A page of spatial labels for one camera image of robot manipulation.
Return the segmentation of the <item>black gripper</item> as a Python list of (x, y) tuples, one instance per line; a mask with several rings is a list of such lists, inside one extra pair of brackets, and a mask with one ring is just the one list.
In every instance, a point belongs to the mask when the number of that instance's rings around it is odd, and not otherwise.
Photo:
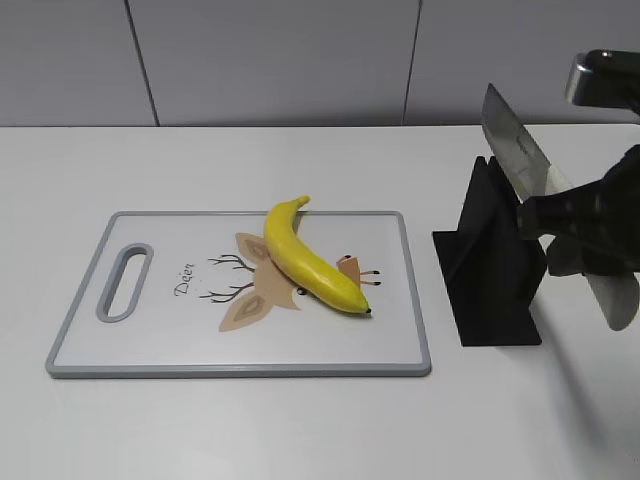
[[(528, 198), (517, 208), (517, 225), (524, 239), (558, 235), (546, 250), (551, 276), (638, 272), (639, 145), (627, 150), (599, 182)], [(590, 225), (595, 239), (585, 249), (571, 237)]]

